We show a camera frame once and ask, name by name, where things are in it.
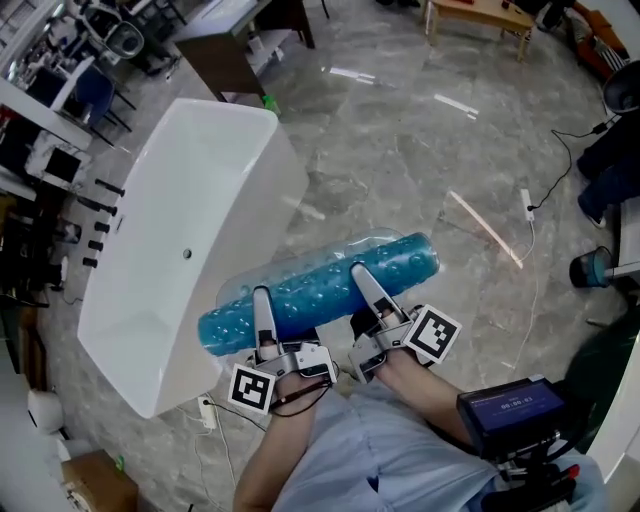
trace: gray marble floor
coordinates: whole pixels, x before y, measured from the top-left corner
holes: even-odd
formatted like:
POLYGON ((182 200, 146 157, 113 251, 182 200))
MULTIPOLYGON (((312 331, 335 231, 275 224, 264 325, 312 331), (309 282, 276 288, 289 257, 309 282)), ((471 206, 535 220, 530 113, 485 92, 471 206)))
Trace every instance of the gray marble floor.
MULTIPOLYGON (((307 50, 294 35, 283 47, 284 60, 263 76, 311 178, 305 208, 291 222, 278 257, 374 227, 422 231, 431 237, 442 269, 401 300, 428 302, 464 326, 435 371, 464 389, 531 373, 560 378, 594 332, 585 319, 608 322, 623 310, 613 289, 576 290, 569 282, 573 257, 612 243, 611 233, 597 230, 578 209, 582 179, 572 172, 535 212, 536 245, 522 269, 457 198, 524 255, 531 232, 519 190, 528 188, 539 201, 564 171, 567 155, 551 128, 585 133, 604 119, 598 85, 560 37, 534 31, 526 60, 518 64, 516 39, 500 39, 497 29, 444 20, 439 45, 431 47, 416 11, 385 9, 373 0, 327 0, 328 21, 318 1, 307 3, 318 49, 307 50), (531 334, 516 366, 536 297, 531 334)), ((92 145, 91 178, 124 182, 174 98, 213 100, 187 63, 170 81, 134 75, 128 86, 138 110, 123 105, 118 111, 133 133, 105 127, 118 148, 92 145)), ((254 98, 240 101, 255 104, 254 98)), ((578 155, 590 142, 568 144, 578 155)), ((99 189, 88 194, 110 200, 99 189)), ((67 216, 86 229, 99 218, 77 204, 67 216)), ((67 300, 83 295, 88 277, 81 251, 69 256, 67 300)), ((203 491, 197 440, 211 498, 229 510, 233 488, 219 432, 197 437, 201 427, 178 410, 152 420, 138 417, 79 344, 80 306, 65 304, 59 295, 51 299, 52 308, 41 314, 41 334, 71 432, 124 455, 143 496, 164 511, 186 511, 190 503, 196 510, 215 509, 203 491)), ((320 331, 343 360, 346 320, 320 331)), ((213 390, 219 400, 226 384, 213 390)), ((185 407, 197 410, 193 402, 185 407)), ((239 474, 260 432, 220 414, 239 474)))

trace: chair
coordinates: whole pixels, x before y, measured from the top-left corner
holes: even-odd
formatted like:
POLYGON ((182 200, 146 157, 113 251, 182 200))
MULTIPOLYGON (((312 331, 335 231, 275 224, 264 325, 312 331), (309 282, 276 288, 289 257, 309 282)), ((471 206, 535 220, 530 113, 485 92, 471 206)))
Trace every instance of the chair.
POLYGON ((133 110, 136 109, 129 100, 118 92, 113 82, 93 66, 80 75, 76 83, 76 100, 91 107, 89 117, 85 121, 89 131, 111 147, 114 147, 111 141, 96 130, 96 125, 101 119, 106 119, 114 126, 117 126, 116 123, 120 123, 128 132, 131 132, 131 128, 111 110, 114 95, 120 97, 133 110))

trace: power strip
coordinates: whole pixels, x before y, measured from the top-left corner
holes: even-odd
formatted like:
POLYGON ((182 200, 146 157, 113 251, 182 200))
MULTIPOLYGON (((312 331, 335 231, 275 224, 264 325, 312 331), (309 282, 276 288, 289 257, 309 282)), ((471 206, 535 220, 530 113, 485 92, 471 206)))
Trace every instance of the power strip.
POLYGON ((524 217, 529 222, 533 222, 533 210, 529 210, 531 206, 531 196, 529 195, 528 188, 521 188, 520 195, 522 196, 522 206, 524 207, 524 217))
POLYGON ((210 428, 212 430, 217 428, 216 412, 209 397, 199 396, 198 407, 200 407, 200 416, 202 416, 204 428, 210 428))

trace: jeans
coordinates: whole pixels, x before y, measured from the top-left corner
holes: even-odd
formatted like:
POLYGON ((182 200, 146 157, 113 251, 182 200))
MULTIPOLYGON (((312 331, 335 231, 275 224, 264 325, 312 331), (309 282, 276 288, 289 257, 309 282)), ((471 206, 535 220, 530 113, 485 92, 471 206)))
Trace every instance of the jeans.
POLYGON ((574 4, 574 0, 553 0, 551 7, 542 18, 542 24, 548 29, 555 27, 562 18, 564 10, 571 7, 574 4))
POLYGON ((640 196, 638 130, 640 114, 627 114, 578 159, 578 169, 591 180, 578 204, 597 222, 610 204, 640 196))

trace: wrist strap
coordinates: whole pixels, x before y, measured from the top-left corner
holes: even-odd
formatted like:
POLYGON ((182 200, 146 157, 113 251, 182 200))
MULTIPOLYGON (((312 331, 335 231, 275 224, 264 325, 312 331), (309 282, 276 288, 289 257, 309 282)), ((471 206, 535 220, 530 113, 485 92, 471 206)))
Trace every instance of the wrist strap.
POLYGON ((284 404, 289 404, 297 400, 298 398, 303 397, 304 395, 312 393, 313 391, 316 391, 321 388, 327 388, 330 385, 331 383, 327 384, 326 380, 321 380, 320 382, 316 382, 315 384, 312 384, 309 387, 306 387, 304 389, 291 393, 290 395, 279 398, 269 406, 269 412, 273 411, 274 409, 277 409, 278 407, 283 406, 284 404))

